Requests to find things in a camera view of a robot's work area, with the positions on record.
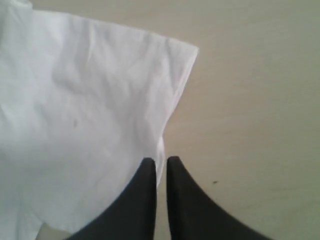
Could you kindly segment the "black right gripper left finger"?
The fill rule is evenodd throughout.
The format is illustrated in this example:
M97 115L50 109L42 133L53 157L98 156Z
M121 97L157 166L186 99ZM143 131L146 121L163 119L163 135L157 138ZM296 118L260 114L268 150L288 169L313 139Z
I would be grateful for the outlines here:
M157 211L156 165L144 158L119 197L70 240L152 240Z

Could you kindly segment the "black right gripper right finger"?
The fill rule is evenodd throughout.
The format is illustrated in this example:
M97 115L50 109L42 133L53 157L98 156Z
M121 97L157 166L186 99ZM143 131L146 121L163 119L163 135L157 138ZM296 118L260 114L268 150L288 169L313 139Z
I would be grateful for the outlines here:
M173 240L265 240L217 205L195 182L178 156L166 164L166 196Z

